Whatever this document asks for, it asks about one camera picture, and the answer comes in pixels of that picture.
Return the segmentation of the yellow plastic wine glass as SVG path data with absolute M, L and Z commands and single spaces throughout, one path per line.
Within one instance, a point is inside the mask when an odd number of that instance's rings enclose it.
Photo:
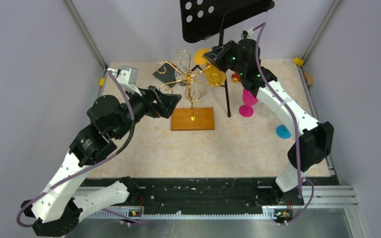
M 202 70 L 194 75 L 198 76 L 203 74 L 207 80 L 207 83 L 211 86 L 221 86 L 226 80 L 226 73 L 220 71 L 212 63 L 210 63 L 204 54 L 209 52 L 209 48 L 199 49 L 193 56 L 193 61 L 196 65 L 202 66 Z

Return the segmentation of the pink plastic wine glass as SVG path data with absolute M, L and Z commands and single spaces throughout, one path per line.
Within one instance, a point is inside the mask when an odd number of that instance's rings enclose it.
M 246 118 L 253 116 L 253 106 L 258 103 L 258 99 L 250 91 L 243 89 L 242 100 L 243 104 L 239 107 L 239 114 Z

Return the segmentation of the blue plastic wine glass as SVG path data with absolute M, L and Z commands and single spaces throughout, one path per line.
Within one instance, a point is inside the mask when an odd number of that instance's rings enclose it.
M 291 133 L 290 131 L 287 129 L 287 127 L 285 125 L 279 125 L 276 129 L 275 129 L 275 132 L 277 134 L 278 137 L 282 138 L 282 139 L 289 139 L 291 138 Z

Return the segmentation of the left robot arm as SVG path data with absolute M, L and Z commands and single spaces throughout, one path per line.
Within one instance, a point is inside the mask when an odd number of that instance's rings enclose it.
M 144 116 L 168 119 L 182 98 L 162 93 L 154 86 L 123 96 L 124 103 L 113 95 L 96 99 L 87 111 L 90 124 L 70 144 L 56 174 L 40 195 L 21 204 L 19 215 L 35 219 L 31 228 L 37 236 L 63 237 L 95 212 L 141 200 L 140 187 L 130 177 L 87 195 L 75 195 L 95 168 L 126 149 Z

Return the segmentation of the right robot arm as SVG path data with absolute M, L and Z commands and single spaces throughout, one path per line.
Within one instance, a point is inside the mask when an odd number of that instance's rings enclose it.
M 275 203 L 285 204 L 291 198 L 291 190 L 302 184 L 305 172 L 330 155 L 334 127 L 328 121 L 320 122 L 299 106 L 278 78 L 261 66 L 259 56 L 260 48 L 253 39 L 231 40 L 203 54 L 218 70 L 239 74 L 244 89 L 264 103 L 294 139 L 287 153 L 289 162 L 275 179 L 277 187 L 271 191 Z

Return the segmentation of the gold wine glass rack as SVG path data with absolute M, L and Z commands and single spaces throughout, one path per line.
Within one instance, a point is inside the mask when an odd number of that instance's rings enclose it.
M 169 61 L 162 61 L 158 63 L 157 69 L 165 63 L 173 66 L 173 64 Z M 203 74 L 196 76 L 194 73 L 195 72 L 192 69 L 189 69 L 188 72 L 184 74 L 187 79 L 185 98 L 190 102 L 190 107 L 176 108 L 174 110 L 171 116 L 171 131 L 196 131 L 215 129 L 214 109 L 212 107 L 194 107 L 194 103 L 202 97 L 202 93 L 199 90 L 193 90 L 192 85 L 209 85 Z

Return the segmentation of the clear back wine glass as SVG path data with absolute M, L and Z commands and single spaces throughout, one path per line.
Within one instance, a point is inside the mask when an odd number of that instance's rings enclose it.
M 175 78 L 174 81 L 179 82 L 172 83 L 170 85 L 170 88 L 173 88 L 176 85 L 184 87 L 187 85 L 187 79 L 186 76 L 184 76 L 184 74 L 186 74 L 189 70 L 190 54 L 185 48 L 176 47 L 171 50 L 171 56 L 174 60 L 177 61 L 175 68 L 179 70 L 177 71 L 173 69 Z

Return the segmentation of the black mesh pad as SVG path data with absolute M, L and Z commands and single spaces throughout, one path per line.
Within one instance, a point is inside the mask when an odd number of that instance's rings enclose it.
M 163 86 L 165 90 L 169 88 L 171 89 L 177 84 L 177 71 L 174 69 L 174 67 L 175 65 L 171 66 L 165 63 L 152 74 L 156 79 L 162 82 L 162 84 L 166 84 L 165 86 Z

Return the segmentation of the colourful toy train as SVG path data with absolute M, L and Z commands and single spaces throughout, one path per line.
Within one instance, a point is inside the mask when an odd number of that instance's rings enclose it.
M 239 74 L 232 74 L 232 81 L 237 83 L 241 81 L 241 77 Z

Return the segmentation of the black music stand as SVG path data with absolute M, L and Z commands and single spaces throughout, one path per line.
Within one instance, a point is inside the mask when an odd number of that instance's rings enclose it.
M 224 30 L 275 7 L 272 0 L 182 0 L 180 1 L 182 34 L 188 43 L 196 43 L 219 34 L 223 42 Z M 243 87 L 256 96 L 267 83 L 278 78 L 260 65 L 260 46 L 254 39 L 241 39 L 238 44 L 238 58 L 243 63 L 241 77 Z

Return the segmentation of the yellow left edge clip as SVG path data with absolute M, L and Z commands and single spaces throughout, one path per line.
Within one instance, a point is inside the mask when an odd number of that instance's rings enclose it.
M 101 78 L 99 81 L 99 87 L 103 87 L 105 83 L 105 78 Z

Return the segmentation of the yellow corner clip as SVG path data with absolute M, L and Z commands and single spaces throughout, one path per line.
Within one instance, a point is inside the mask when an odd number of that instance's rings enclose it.
M 304 61 L 301 58 L 294 58 L 293 63 L 297 66 L 302 66 L 304 64 Z

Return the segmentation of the brown wooden block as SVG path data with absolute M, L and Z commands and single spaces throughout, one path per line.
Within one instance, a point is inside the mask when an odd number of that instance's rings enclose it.
M 314 84 L 314 78 L 309 73 L 305 72 L 304 78 L 307 86 L 312 86 Z

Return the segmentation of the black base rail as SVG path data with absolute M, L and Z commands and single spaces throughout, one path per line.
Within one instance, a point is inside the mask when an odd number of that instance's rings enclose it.
M 282 192 L 274 178 L 134 178 L 139 191 L 119 206 L 137 206 L 145 215 L 258 215 L 263 206 L 303 205 L 311 196 Z

